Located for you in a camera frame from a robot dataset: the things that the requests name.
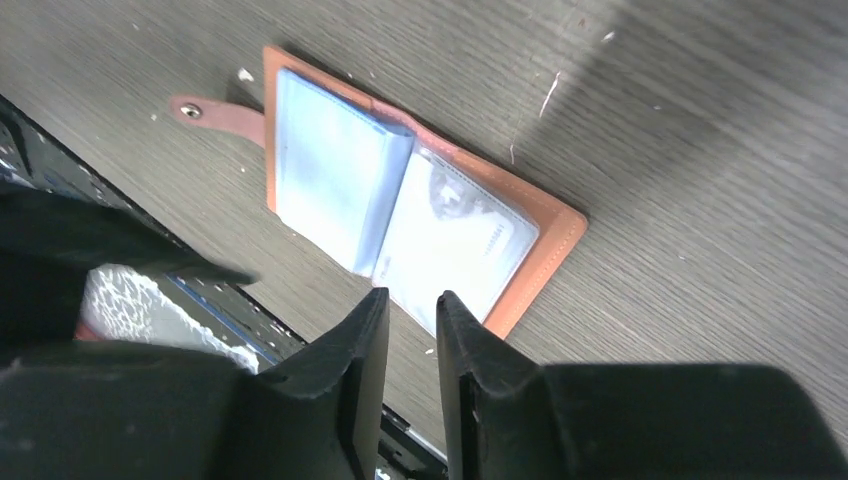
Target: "leather wallet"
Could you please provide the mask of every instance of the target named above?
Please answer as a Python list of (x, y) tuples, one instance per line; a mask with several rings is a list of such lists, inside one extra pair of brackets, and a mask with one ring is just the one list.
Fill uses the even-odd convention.
[[(281, 201), (285, 200), (278, 197), (281, 182), (289, 175), (286, 172), (286, 176), (283, 176), (283, 172), (279, 171), (281, 155), (283, 150), (293, 148), (288, 144), (280, 145), (281, 141), (286, 141), (285, 137), (280, 136), (280, 130), (288, 128), (285, 125), (285, 112), (280, 111), (279, 95), (287, 88), (283, 82), (291, 81), (294, 77), (304, 80), (377, 121), (407, 129), (416, 139), (416, 149), (443, 159), (446, 167), (455, 170), (456, 175), (467, 177), (491, 193), (493, 198), (515, 207), (533, 225), (535, 241), (529, 244), (528, 251), (522, 255), (523, 261), (510, 272), (508, 283), (491, 308), (486, 310), (487, 314), (482, 321), (487, 329), (505, 338), (584, 234), (588, 226), (586, 218), (541, 189), (439, 137), (408, 113), (363, 93), (278, 47), (265, 48), (264, 69), (264, 115), (239, 105), (186, 95), (172, 97), (170, 110), (183, 123), (234, 133), (263, 147), (267, 171), (267, 206), (281, 218), (285, 218), (288, 212), (278, 211), (281, 210)], [(327, 248), (323, 249), (337, 259)], [(356, 270), (353, 263), (345, 266), (351, 271)], [(379, 283), (377, 276), (373, 274), (375, 284)]]

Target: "white debris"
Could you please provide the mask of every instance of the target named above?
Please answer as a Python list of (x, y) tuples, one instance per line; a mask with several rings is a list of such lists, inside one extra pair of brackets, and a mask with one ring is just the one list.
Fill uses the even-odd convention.
[(251, 75), (250, 72), (248, 72), (245, 68), (240, 68), (238, 75), (239, 75), (239, 80), (241, 80), (242, 82), (252, 82), (253, 81), (253, 75)]
[(542, 102), (542, 108), (539, 110), (539, 118), (542, 118), (542, 114), (545, 113), (545, 107), (548, 106), (548, 102), (551, 100), (551, 95), (553, 95), (554, 90), (556, 90), (556, 86), (559, 83), (559, 76), (562, 72), (557, 72), (556, 76), (554, 76), (554, 83), (551, 84), (551, 88), (548, 89), (548, 94), (545, 95), (545, 101)]

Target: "card holder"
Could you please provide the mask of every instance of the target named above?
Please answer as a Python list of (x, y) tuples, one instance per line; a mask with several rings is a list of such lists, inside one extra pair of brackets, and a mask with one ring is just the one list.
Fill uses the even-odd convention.
[[(278, 214), (278, 144), (275, 132), (279, 121), (277, 83), (281, 70), (308, 80), (380, 122), (409, 129), (423, 146), (488, 192), (522, 210), (538, 227), (535, 243), (483, 319), (487, 329), (505, 338), (585, 233), (588, 227), (586, 218), (538, 187), (439, 137), (408, 113), (357, 90), (278, 47), (265, 47), (264, 68), (264, 116), (245, 107), (191, 96), (173, 97), (171, 111), (183, 123), (235, 133), (263, 146), (266, 152), (267, 205)], [(196, 107), (202, 114), (184, 113), (186, 105)]]

